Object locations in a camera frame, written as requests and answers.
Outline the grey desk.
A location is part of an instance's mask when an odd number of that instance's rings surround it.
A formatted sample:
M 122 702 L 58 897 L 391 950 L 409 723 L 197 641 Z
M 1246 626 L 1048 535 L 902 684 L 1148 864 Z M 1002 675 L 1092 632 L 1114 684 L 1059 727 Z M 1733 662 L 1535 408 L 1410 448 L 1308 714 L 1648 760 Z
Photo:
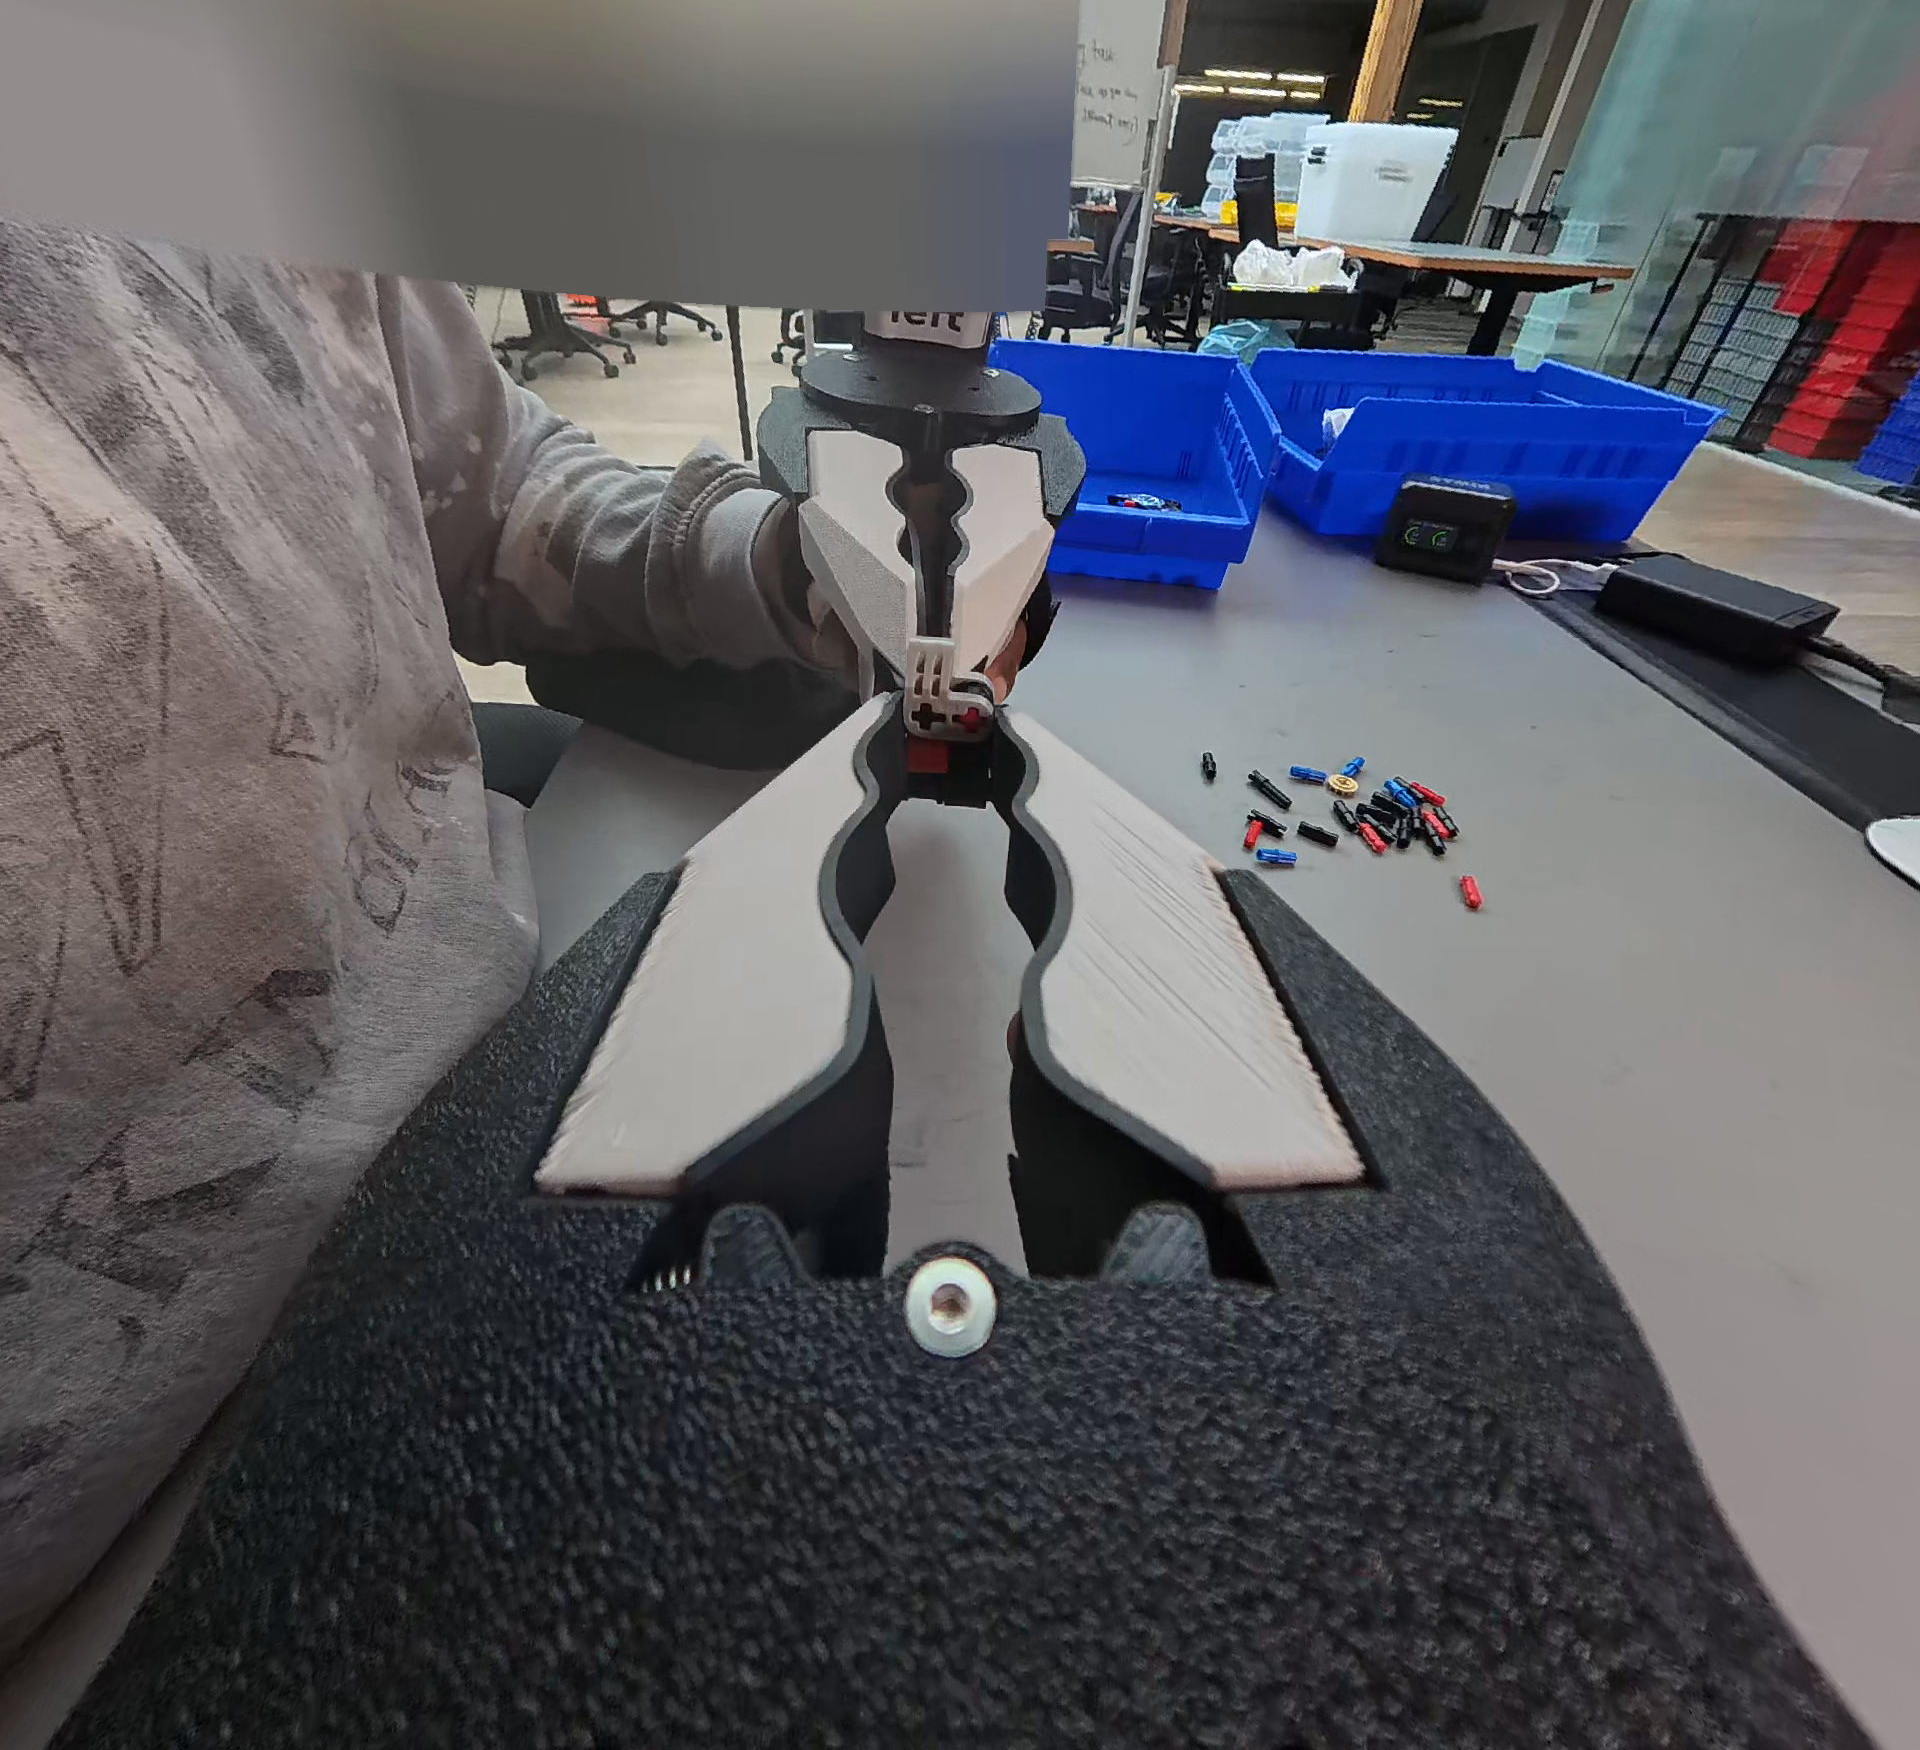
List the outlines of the grey desk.
M 1272 882 L 1553 1177 L 1777 1605 L 1916 1746 L 1916 889 L 1505 589 L 1270 513 L 1220 592 L 1057 592 L 1015 705 L 1219 859 L 1249 768 L 1449 796 L 1478 913 L 1419 848 Z

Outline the pile of small connector pins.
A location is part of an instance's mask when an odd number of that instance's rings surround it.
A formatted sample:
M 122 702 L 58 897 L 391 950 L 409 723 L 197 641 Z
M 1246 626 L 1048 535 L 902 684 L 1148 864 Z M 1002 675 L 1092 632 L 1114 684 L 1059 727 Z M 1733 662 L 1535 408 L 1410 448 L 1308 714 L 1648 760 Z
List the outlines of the pile of small connector pins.
M 1357 775 L 1360 795 L 1333 796 L 1326 786 L 1330 772 Z M 1242 781 L 1254 805 L 1242 822 L 1240 850 L 1260 871 L 1295 869 L 1300 848 L 1333 853 L 1343 841 L 1378 856 L 1423 848 L 1436 859 L 1460 841 L 1446 799 L 1397 774 L 1368 781 L 1363 756 L 1333 769 L 1291 762 L 1280 775 L 1249 768 Z

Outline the black charger with green display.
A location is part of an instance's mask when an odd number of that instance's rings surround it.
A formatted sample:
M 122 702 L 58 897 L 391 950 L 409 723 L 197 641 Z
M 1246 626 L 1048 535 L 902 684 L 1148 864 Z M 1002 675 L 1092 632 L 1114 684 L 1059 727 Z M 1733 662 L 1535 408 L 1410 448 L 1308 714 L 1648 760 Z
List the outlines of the black charger with green display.
M 1516 510 L 1505 484 L 1410 476 L 1387 505 L 1373 560 L 1404 575 L 1485 586 Z

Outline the person's left hand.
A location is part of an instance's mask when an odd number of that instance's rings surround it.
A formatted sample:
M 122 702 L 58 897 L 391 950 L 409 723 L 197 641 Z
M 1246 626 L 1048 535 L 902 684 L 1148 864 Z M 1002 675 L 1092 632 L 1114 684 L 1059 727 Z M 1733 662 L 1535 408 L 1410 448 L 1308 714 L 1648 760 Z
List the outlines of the person's left hand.
M 856 639 L 806 573 L 799 510 L 793 503 L 778 501 L 759 525 L 753 571 L 781 634 L 799 661 L 865 695 L 865 686 L 859 684 Z M 1008 641 L 980 672 L 989 679 L 995 702 L 1005 703 L 1008 699 L 1020 670 L 1042 646 L 1057 615 L 1059 605 L 1050 586 L 1041 581 L 1020 610 Z

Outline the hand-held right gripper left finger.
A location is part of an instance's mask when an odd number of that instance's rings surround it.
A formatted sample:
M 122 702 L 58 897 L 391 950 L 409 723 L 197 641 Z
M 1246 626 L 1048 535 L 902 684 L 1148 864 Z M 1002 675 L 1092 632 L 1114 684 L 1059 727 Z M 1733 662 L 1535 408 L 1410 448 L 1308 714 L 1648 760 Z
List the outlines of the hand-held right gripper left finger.
M 719 1187 L 822 1111 L 873 1006 L 900 699 L 871 697 L 682 856 L 540 1159 L 544 1193 Z

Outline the white plastic bags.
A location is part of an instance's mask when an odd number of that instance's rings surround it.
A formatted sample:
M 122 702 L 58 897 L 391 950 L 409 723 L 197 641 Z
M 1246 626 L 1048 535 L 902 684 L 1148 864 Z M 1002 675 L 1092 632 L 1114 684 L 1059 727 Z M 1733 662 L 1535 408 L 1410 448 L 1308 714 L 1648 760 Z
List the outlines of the white plastic bags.
M 1246 241 L 1233 258 L 1233 288 L 1252 291 L 1308 295 L 1354 291 L 1362 264 L 1341 245 L 1268 245 Z

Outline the long blue plastic bin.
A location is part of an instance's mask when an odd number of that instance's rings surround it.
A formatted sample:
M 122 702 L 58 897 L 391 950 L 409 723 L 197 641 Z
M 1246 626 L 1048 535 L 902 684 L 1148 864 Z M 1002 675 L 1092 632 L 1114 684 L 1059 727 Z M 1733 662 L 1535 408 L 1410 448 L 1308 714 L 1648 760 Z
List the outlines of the long blue plastic bin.
M 1721 408 L 1560 362 L 1432 353 L 1264 350 L 1251 375 L 1280 430 L 1270 503 L 1299 525 L 1375 538 L 1410 476 L 1512 488 L 1516 540 L 1613 544 L 1711 434 Z M 1321 454 L 1321 415 L 1355 407 Z

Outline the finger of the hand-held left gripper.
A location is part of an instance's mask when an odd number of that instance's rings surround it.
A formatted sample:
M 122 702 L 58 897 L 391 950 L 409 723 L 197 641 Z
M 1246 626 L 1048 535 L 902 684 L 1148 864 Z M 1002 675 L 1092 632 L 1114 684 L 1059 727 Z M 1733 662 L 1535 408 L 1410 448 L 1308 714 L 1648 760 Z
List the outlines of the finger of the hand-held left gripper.
M 948 519 L 946 622 L 940 670 L 941 702 L 982 702 L 991 684 L 1002 699 L 1011 679 L 995 681 L 995 665 L 1008 675 L 1042 646 L 1054 605 L 1046 591 L 1046 560 L 1054 524 L 1042 501 L 1042 459 L 1035 448 L 976 441 L 956 448 L 951 476 L 960 497 Z
M 854 430 L 810 430 L 805 468 L 803 559 L 852 637 L 862 689 L 873 687 L 876 662 L 885 661 L 906 702 L 926 707 L 919 584 L 900 549 L 906 516 L 892 494 L 903 470 L 900 444 Z

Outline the black power adapter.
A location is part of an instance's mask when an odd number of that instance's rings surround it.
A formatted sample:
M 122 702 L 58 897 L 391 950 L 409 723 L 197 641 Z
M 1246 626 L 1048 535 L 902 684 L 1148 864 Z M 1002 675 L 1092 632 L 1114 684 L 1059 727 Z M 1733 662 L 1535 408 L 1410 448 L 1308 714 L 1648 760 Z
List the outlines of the black power adapter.
M 1839 615 L 1833 602 L 1678 555 L 1615 565 L 1594 606 L 1598 615 L 1747 666 L 1795 661 Z

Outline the person's left forearm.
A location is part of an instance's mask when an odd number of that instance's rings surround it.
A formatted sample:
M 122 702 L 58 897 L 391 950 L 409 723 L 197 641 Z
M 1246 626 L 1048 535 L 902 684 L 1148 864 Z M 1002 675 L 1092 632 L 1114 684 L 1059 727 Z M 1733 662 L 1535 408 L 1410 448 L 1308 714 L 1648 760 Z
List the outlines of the person's left forearm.
M 701 445 L 637 468 L 510 381 L 462 291 L 377 276 L 382 341 L 453 650 L 475 662 L 650 653 L 793 656 L 754 581 L 781 501 Z

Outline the small grey toy brick assembly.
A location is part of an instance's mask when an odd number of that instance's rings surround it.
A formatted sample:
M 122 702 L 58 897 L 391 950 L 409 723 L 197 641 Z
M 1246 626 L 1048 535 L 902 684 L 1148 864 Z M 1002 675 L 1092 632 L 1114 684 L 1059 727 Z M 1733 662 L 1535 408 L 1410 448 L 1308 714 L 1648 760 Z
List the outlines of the small grey toy brick assembly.
M 999 699 L 986 673 L 956 662 L 946 634 L 912 634 L 900 673 L 903 795 L 986 806 L 992 796 Z

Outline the stacks of coloured storage bins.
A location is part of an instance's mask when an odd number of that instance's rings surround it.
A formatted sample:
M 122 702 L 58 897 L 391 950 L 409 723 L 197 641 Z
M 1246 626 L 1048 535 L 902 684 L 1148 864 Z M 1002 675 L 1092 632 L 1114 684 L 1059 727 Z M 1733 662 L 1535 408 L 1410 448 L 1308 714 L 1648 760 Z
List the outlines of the stacks of coloured storage bins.
M 1703 216 L 1636 379 L 1718 407 L 1716 441 L 1916 488 L 1919 224 Z

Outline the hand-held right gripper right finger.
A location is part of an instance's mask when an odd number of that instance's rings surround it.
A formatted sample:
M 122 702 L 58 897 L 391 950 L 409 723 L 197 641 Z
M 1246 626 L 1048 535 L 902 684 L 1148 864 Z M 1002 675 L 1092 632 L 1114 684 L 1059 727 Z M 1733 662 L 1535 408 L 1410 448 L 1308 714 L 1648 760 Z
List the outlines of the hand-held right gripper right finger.
M 1020 1028 L 1068 1103 L 1220 1193 L 1354 1185 L 1363 1161 L 1220 864 L 1024 711 L 999 723 Z

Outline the stack of clear storage boxes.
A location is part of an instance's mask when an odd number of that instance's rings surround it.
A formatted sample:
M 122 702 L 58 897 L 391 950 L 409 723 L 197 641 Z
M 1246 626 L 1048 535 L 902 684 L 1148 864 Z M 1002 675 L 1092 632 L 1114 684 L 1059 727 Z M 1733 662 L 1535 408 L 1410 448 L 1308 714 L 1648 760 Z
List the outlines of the stack of clear storage boxes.
M 1266 163 L 1276 209 L 1293 208 L 1285 236 L 1404 244 L 1428 209 L 1452 155 L 1446 125 L 1354 125 L 1270 112 L 1212 130 L 1203 212 L 1222 220 L 1240 158 Z

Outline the wooden top table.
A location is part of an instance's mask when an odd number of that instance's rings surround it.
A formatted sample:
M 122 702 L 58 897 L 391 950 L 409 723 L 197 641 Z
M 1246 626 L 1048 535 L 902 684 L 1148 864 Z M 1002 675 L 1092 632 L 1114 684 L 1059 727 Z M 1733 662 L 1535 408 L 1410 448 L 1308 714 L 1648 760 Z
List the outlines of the wooden top table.
M 1567 288 L 1608 289 L 1634 278 L 1628 264 L 1560 254 L 1512 251 L 1459 244 L 1300 239 L 1304 249 L 1339 249 L 1357 265 L 1354 288 L 1242 288 L 1229 274 L 1208 274 L 1203 315 L 1220 323 L 1283 323 L 1297 349 L 1372 350 L 1416 278 L 1459 280 L 1485 295 L 1467 339 L 1471 357 L 1494 357 L 1521 297 Z

